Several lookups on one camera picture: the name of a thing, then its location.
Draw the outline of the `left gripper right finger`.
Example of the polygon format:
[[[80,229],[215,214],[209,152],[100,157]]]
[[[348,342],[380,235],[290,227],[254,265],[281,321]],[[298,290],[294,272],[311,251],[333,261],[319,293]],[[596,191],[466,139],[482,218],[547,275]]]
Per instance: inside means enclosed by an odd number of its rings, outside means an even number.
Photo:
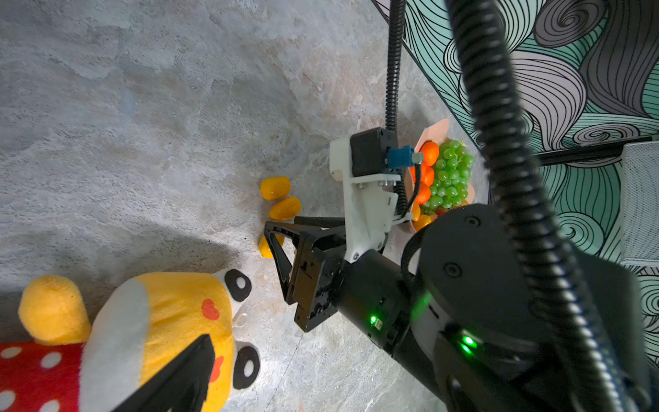
[[[473,348],[439,334],[433,368],[449,411],[513,411],[511,387],[485,367]]]

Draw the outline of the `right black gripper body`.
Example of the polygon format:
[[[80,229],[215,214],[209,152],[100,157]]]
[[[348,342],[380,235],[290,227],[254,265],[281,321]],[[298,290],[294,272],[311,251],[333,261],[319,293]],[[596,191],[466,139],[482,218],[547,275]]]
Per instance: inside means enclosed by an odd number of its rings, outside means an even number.
[[[389,355],[412,352],[411,296],[400,267],[375,250],[344,259],[342,227],[291,226],[296,247],[285,268],[285,300],[297,305],[294,322],[310,332],[339,312]]]

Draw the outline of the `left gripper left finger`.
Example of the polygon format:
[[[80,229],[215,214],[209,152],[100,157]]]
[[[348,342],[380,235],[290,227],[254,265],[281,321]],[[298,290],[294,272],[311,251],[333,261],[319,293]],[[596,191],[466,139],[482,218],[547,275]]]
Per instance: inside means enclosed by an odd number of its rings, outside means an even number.
[[[114,411],[201,411],[214,360],[210,336],[198,337]]]

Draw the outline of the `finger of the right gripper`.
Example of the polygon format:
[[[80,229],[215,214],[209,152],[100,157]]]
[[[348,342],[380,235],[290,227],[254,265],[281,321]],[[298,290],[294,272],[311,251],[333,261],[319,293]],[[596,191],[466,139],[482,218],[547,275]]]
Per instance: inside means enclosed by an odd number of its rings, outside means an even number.
[[[343,264],[343,218],[297,216],[290,222],[268,221],[264,238],[284,300],[326,301],[325,289]]]

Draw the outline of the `yellow fake kumquat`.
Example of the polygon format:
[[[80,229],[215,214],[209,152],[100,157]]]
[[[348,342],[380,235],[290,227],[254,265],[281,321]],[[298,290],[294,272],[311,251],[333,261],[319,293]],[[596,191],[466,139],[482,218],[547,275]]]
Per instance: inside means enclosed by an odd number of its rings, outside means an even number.
[[[433,219],[431,216],[422,214],[419,216],[419,218],[416,221],[414,221],[413,227],[416,232],[419,232],[420,230],[422,230],[432,222]]]
[[[420,210],[420,205],[417,203],[414,203],[412,208],[411,208],[411,213],[413,214],[413,221],[417,222],[420,219],[421,215],[421,210]]]
[[[279,245],[284,244],[285,238],[282,235],[277,234],[276,239],[277,239]],[[259,241],[258,249],[259,249],[259,252],[260,252],[260,254],[263,258],[272,259],[274,257],[273,253],[270,250],[269,244],[268,244],[265,236],[263,236],[261,238],[261,240]]]
[[[260,193],[263,199],[275,201],[287,197],[291,191],[291,182],[288,177],[267,178],[260,185]]]
[[[271,207],[269,218],[273,221],[288,221],[298,216],[300,211],[300,200],[297,197],[286,197]]]

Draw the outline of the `orange fake tangerine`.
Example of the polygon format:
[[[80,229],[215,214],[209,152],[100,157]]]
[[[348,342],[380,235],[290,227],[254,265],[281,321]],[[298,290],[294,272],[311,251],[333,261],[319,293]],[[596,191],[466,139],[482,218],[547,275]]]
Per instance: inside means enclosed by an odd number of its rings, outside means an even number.
[[[419,205],[423,205],[428,202],[430,197],[432,197],[432,192],[430,187],[425,183],[420,182],[418,185],[418,193],[415,197],[415,202]]]
[[[425,163],[415,165],[408,169],[410,178],[414,185],[419,182],[430,187],[435,183],[435,170]]]
[[[423,154],[424,165],[430,168],[439,159],[439,144],[434,141],[424,142],[424,144],[420,147],[420,152]]]

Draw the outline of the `green fake grape bunch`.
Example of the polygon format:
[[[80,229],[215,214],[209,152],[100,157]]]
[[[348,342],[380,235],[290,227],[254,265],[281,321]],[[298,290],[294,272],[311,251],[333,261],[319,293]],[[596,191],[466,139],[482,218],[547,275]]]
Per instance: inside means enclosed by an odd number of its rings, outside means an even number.
[[[432,166],[435,170],[435,183],[430,186],[432,197],[420,206],[421,212],[429,216],[439,216],[471,203],[470,179],[475,156],[462,142],[449,138],[439,148],[439,159]]]

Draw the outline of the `pink scalloped fruit bowl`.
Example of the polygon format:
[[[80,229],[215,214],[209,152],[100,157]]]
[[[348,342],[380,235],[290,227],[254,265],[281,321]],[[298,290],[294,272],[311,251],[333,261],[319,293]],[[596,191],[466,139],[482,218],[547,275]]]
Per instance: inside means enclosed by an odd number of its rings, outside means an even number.
[[[420,190],[411,207],[413,218],[409,224],[412,232],[428,224],[452,209],[472,204],[475,189],[470,183],[475,156],[462,140],[449,136],[450,122],[447,119],[425,128],[415,151],[424,155],[420,176],[414,168],[405,175],[405,187],[409,195]]]

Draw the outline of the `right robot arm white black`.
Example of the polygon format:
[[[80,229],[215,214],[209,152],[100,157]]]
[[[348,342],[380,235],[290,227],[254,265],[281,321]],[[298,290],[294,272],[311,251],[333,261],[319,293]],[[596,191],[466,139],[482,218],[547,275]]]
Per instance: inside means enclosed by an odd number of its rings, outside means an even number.
[[[335,313],[450,411],[655,411],[658,188],[631,221],[624,155],[658,142],[655,1],[379,1],[385,125],[331,144],[341,218],[264,228],[310,331]],[[403,51],[484,157],[488,204],[444,203],[399,262],[382,254],[422,195],[401,180]]]

